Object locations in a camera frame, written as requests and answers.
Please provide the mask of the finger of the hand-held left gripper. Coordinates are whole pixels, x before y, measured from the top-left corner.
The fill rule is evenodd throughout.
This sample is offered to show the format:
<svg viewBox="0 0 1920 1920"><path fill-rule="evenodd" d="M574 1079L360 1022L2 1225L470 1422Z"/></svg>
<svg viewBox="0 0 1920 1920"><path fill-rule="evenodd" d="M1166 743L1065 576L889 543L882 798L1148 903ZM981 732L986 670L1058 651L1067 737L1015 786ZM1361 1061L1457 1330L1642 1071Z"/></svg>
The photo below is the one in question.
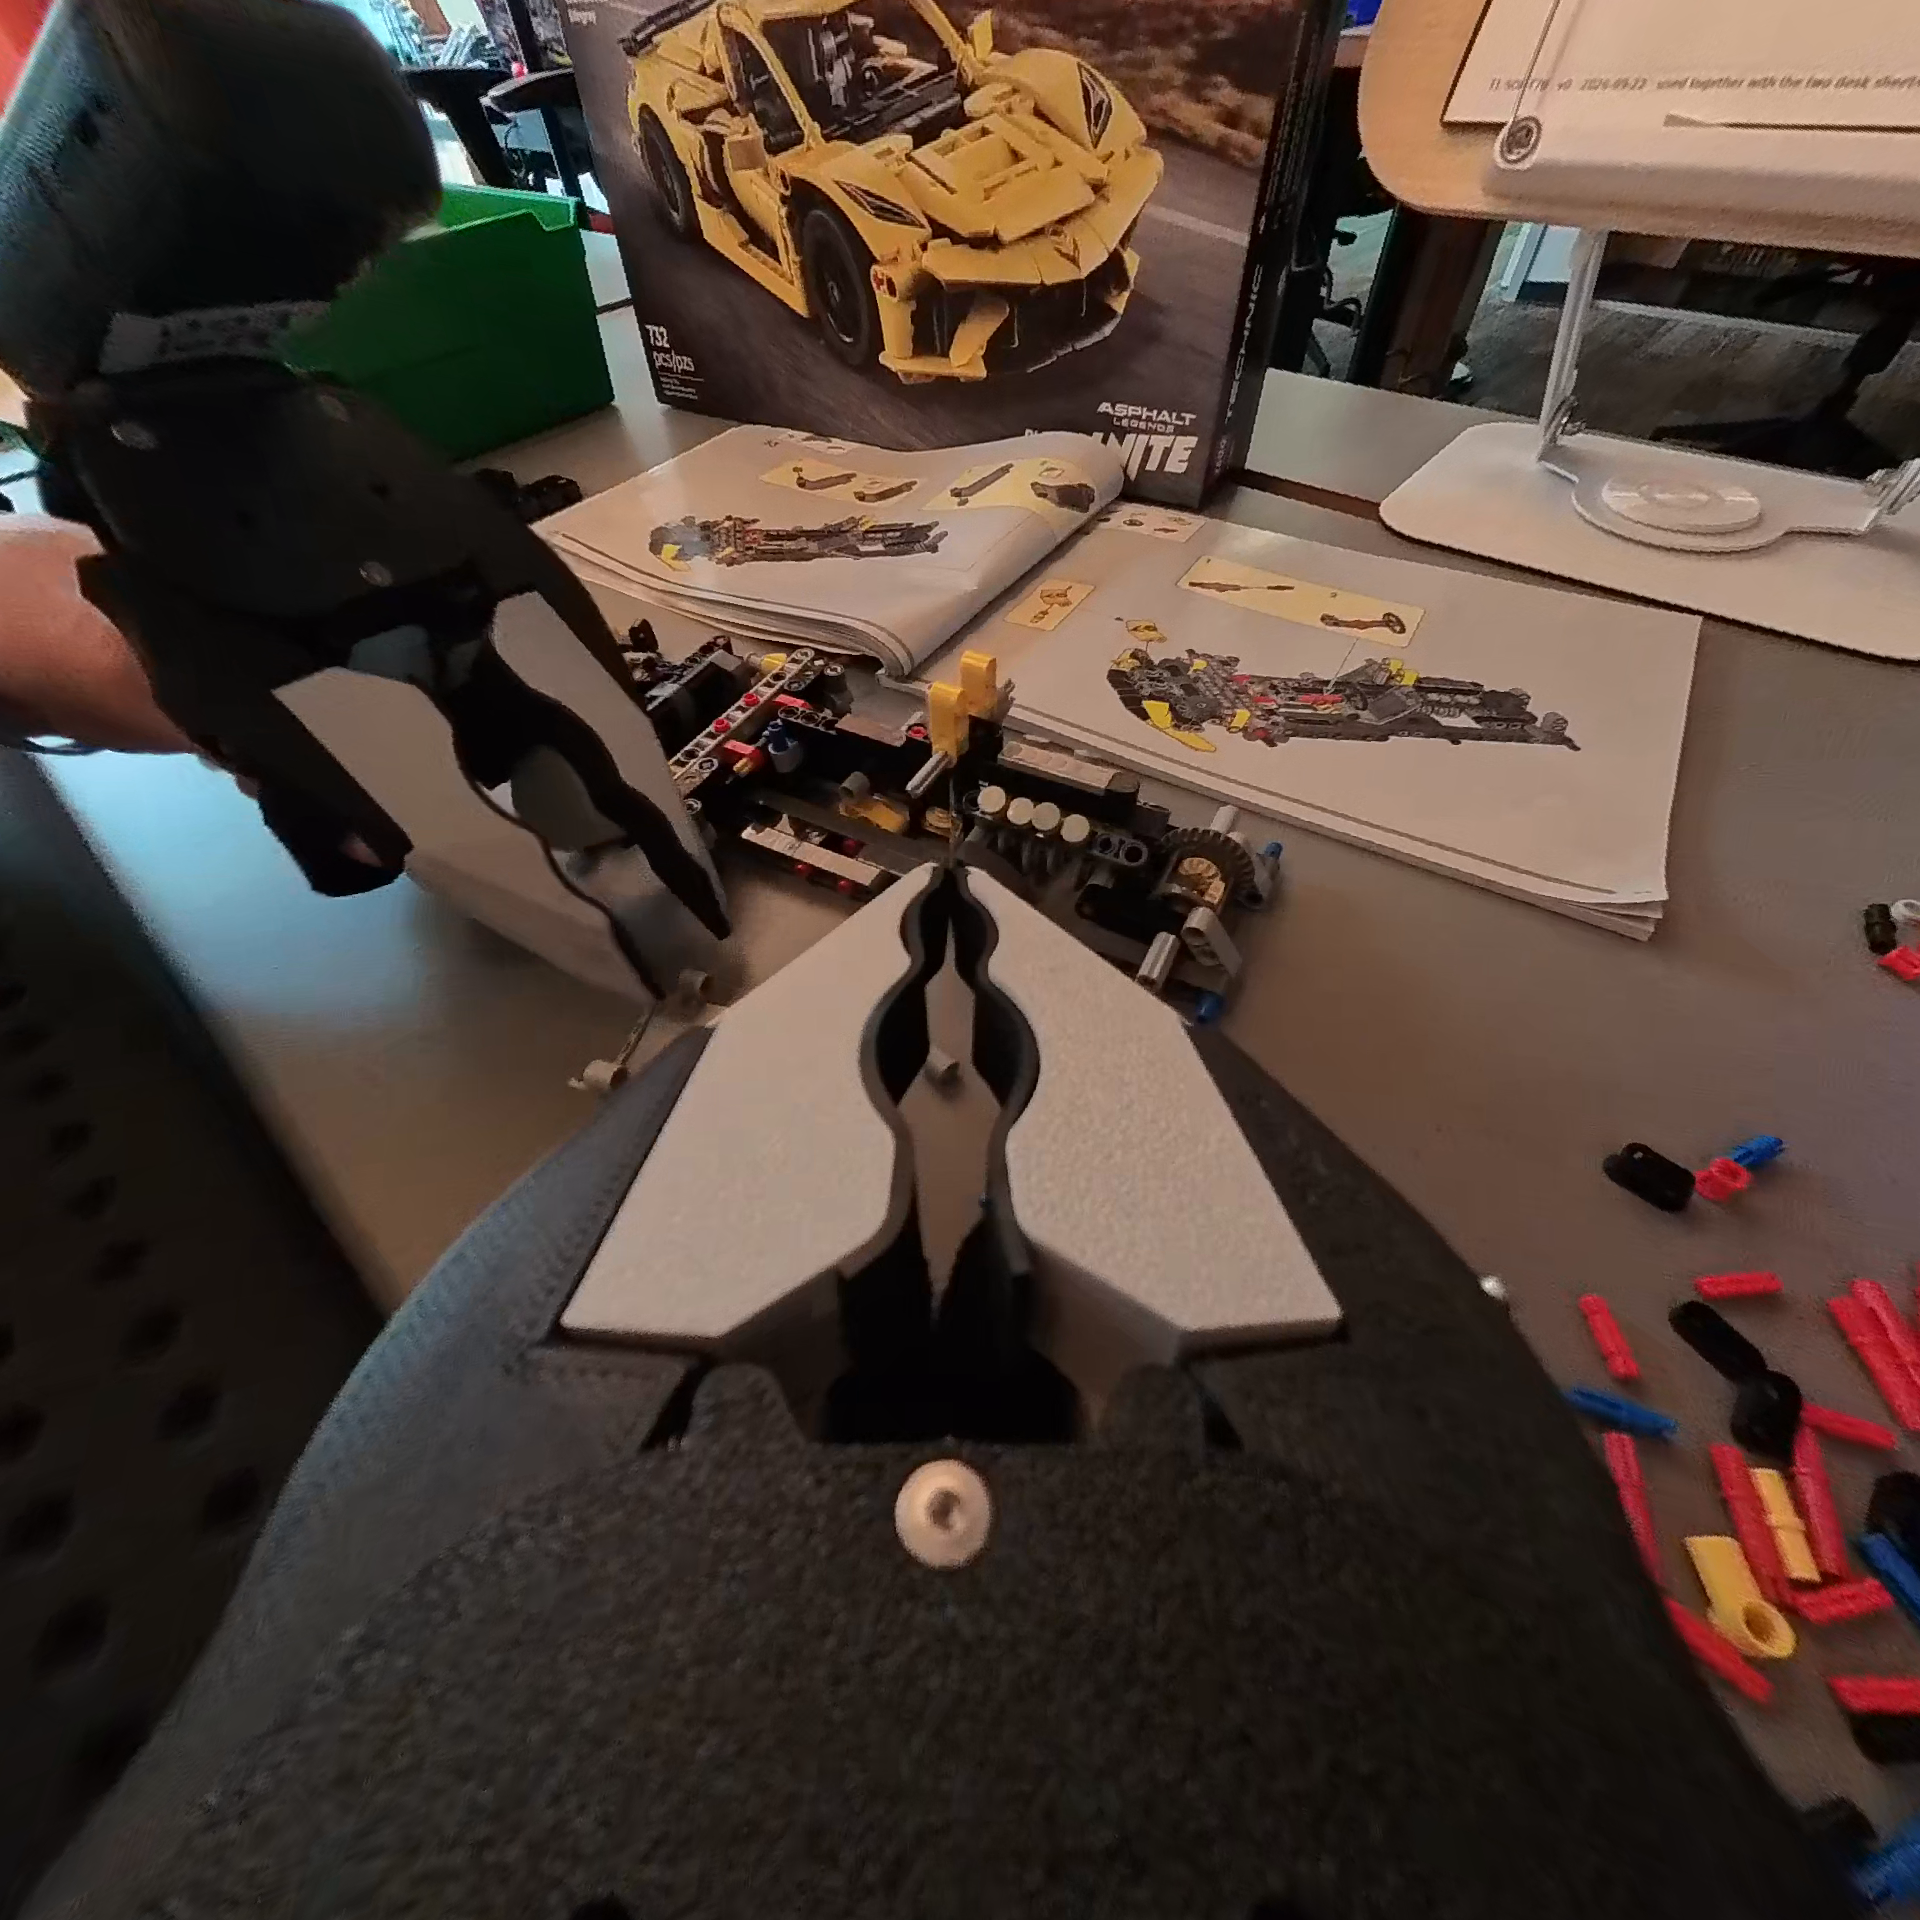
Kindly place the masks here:
<svg viewBox="0 0 1920 1920"><path fill-rule="evenodd" d="M498 805L467 778L449 720L411 683L322 670L283 687L278 703L400 830L400 865L419 887L594 990L662 998L624 946L616 915L566 865L570 851L624 843L625 830L554 749L521 754Z"/></svg>
<svg viewBox="0 0 1920 1920"><path fill-rule="evenodd" d="M601 657L539 594L501 601L494 652L532 697L532 743L505 792L630 941L723 941L732 903L621 657Z"/></svg>

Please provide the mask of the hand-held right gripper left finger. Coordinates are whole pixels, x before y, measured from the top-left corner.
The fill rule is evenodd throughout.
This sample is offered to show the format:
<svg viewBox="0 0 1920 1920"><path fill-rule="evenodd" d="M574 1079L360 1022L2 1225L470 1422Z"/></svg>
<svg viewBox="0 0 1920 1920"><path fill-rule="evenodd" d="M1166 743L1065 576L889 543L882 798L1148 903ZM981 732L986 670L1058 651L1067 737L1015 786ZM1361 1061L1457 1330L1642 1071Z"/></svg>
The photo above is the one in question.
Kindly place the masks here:
<svg viewBox="0 0 1920 1920"><path fill-rule="evenodd" d="M901 1101L947 925L947 868L921 865L718 1014L558 1313L567 1346L751 1362L819 1419L935 1414Z"/></svg>

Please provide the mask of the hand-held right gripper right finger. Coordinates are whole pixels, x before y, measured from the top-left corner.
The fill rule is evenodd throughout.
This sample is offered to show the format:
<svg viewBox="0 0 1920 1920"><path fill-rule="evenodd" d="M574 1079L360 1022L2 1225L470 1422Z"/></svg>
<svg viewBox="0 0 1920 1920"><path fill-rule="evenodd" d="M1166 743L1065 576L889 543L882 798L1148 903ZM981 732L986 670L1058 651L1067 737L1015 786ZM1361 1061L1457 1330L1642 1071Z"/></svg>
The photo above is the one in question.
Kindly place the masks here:
<svg viewBox="0 0 1920 1920"><path fill-rule="evenodd" d="M1190 1028L998 877L957 868L973 1069L997 1098L957 1356L1037 1362L1080 1409L1141 1365L1342 1332L1342 1308Z"/></svg>

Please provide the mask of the grey lego panel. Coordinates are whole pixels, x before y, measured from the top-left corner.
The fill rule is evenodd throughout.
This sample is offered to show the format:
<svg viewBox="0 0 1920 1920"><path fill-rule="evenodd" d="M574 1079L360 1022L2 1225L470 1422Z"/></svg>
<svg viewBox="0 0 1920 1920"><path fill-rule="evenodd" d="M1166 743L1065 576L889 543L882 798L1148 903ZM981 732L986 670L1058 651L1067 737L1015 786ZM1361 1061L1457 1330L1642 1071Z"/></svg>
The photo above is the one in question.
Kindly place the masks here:
<svg viewBox="0 0 1920 1920"><path fill-rule="evenodd" d="M567 1089L608 1098L625 1086L669 1040L711 1026L718 1009L714 975L691 966L681 968L677 986L632 1022L608 1059L587 1061L567 1077Z"/></svg>

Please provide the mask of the black yellow lego vehicle model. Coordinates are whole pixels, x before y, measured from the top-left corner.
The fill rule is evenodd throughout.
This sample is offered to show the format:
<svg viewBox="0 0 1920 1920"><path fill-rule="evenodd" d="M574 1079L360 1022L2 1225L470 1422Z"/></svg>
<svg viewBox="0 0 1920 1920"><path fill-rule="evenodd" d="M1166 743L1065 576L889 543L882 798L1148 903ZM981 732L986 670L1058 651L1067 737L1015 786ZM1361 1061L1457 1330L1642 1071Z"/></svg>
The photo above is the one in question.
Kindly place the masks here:
<svg viewBox="0 0 1920 1920"><path fill-rule="evenodd" d="M957 754L935 697L859 706L859 676L819 651L751 652L711 633L662 651L649 620L616 633L687 815L714 850L780 865L866 903L927 857L968 856L1104 959L1215 1026L1241 978L1241 925L1269 906L1280 843L1148 800L1080 749L1015 732L952 694Z"/></svg>

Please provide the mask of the open lego instruction booklet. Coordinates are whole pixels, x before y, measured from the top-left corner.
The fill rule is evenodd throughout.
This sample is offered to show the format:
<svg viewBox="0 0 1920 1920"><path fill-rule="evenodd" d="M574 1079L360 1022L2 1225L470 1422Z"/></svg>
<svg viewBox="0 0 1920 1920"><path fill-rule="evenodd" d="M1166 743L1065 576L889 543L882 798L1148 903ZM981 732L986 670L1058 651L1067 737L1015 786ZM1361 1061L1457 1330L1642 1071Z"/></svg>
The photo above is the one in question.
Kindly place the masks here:
<svg viewBox="0 0 1920 1920"><path fill-rule="evenodd" d="M1120 495L1109 444L886 455L733 425L539 523L591 585L1650 941L1698 620Z"/></svg>

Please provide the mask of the printed lego set box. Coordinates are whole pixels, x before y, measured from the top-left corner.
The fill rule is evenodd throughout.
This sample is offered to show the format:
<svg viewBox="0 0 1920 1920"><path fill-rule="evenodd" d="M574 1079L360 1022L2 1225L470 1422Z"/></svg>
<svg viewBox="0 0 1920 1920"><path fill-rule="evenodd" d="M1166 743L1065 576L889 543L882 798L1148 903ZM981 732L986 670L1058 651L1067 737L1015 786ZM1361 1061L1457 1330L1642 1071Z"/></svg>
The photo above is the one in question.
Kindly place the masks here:
<svg viewBox="0 0 1920 1920"><path fill-rule="evenodd" d="M662 409L1244 461L1342 3L560 3Z"/></svg>

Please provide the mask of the pile of small lego pins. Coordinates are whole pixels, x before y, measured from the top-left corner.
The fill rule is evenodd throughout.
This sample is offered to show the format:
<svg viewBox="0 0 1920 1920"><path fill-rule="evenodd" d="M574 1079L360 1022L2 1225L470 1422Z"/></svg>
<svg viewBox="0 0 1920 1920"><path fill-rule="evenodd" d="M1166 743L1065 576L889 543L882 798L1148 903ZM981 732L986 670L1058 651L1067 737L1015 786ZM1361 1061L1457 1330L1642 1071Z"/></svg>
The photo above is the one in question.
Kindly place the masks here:
<svg viewBox="0 0 1920 1920"><path fill-rule="evenodd" d="M1668 1330L1727 1389L1720 1435L1645 1397L1650 1371L1598 1294L1578 1299L1602 1382L1564 1389L1596 1435L1631 1546L1708 1679L1915 1790L1915 1313L1848 1279L1819 1319L1880 1414L1816 1401L1729 1308L1785 1305L1776 1271L1705 1273Z"/></svg>

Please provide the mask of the person's left hand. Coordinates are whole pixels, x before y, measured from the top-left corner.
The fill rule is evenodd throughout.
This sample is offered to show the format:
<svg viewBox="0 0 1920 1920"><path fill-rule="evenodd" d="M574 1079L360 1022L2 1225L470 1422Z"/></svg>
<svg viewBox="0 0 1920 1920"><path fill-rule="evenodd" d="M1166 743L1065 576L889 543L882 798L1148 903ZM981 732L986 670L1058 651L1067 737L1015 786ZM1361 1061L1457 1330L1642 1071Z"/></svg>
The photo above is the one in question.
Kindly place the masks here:
<svg viewBox="0 0 1920 1920"><path fill-rule="evenodd" d="M53 515L2 515L2 742L192 754L119 631L80 594L99 537Z"/></svg>

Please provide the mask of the green object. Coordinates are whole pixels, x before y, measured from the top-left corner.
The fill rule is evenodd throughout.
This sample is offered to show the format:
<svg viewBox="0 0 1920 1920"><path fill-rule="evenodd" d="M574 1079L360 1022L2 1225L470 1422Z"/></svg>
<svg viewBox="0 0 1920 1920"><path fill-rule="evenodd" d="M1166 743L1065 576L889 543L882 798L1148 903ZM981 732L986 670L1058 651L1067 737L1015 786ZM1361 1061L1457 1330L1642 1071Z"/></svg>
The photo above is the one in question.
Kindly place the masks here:
<svg viewBox="0 0 1920 1920"><path fill-rule="evenodd" d="M449 461L609 409L581 207L443 185L435 217L292 328L283 358L375 398Z"/></svg>

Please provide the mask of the black office chair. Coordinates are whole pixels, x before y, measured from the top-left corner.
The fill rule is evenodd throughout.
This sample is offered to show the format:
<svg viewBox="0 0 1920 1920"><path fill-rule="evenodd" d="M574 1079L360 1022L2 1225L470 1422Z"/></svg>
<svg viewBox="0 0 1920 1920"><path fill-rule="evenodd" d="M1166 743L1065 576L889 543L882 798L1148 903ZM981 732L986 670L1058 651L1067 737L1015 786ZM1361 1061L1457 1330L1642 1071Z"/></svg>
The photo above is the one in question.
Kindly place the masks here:
<svg viewBox="0 0 1920 1920"><path fill-rule="evenodd" d="M581 87L570 65L509 75L486 65L400 65L411 97L440 114L482 185L581 202L591 174Z"/></svg>

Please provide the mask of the black perforated pad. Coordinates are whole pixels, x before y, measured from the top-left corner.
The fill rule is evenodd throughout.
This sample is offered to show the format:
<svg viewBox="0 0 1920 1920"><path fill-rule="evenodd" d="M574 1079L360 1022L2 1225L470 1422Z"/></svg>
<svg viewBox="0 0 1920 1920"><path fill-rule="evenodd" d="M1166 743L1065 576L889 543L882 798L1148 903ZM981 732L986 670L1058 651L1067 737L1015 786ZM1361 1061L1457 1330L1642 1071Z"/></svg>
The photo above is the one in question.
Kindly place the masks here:
<svg viewBox="0 0 1920 1920"><path fill-rule="evenodd" d="M148 1743L379 1330L50 778L2 754L2 1918Z"/></svg>

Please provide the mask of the white stand base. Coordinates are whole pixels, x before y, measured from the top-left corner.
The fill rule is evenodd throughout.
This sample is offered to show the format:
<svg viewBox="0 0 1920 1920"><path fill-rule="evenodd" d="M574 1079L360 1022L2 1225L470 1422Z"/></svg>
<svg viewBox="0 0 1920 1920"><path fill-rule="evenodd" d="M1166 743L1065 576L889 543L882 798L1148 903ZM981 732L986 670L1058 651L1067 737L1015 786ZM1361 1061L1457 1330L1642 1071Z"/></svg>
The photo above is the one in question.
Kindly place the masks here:
<svg viewBox="0 0 1920 1920"><path fill-rule="evenodd" d="M1710 444L1582 429L1578 362L1605 229L1580 229L1535 425L1475 425L1382 503L1399 537L1495 559L1668 609L1915 664L1915 461L1837 476L1761 461L1841 449L1850 396L1891 358L1860 335L1848 384L1802 418L1729 422Z"/></svg>

